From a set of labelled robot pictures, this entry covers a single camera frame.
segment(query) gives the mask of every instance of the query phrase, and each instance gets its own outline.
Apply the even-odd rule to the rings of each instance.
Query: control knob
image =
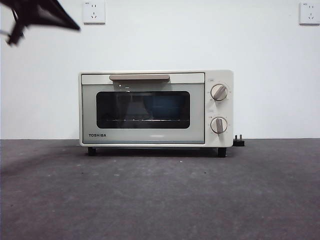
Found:
[[[217,84],[211,89],[211,96],[216,101],[224,100],[228,95],[228,89],[222,84]]]
[[[211,121],[211,129],[216,134],[222,134],[227,130],[227,120],[225,120],[223,117],[216,117]]]

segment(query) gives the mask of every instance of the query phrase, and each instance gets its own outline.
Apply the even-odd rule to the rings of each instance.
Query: electrical socket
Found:
[[[319,25],[320,24],[320,3],[302,2],[300,3],[300,24]]]
[[[85,1],[83,3],[83,23],[85,25],[106,24],[106,4],[103,0]]]

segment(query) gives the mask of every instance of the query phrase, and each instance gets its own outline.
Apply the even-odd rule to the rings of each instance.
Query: white toaster oven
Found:
[[[97,147],[218,148],[233,145],[233,72],[79,74],[79,137]]]

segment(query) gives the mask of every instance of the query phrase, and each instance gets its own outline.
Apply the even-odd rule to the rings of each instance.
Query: gray floor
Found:
[[[214,150],[1,142],[3,240],[319,240],[320,139]]]

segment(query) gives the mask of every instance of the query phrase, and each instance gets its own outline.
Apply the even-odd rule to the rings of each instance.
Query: black stand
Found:
[[[227,148],[226,147],[219,147],[218,148],[218,157],[219,158],[225,158],[227,153]]]
[[[88,155],[89,156],[95,156],[96,153],[97,153],[97,149],[95,149],[95,148],[93,148],[91,146],[88,147]]]

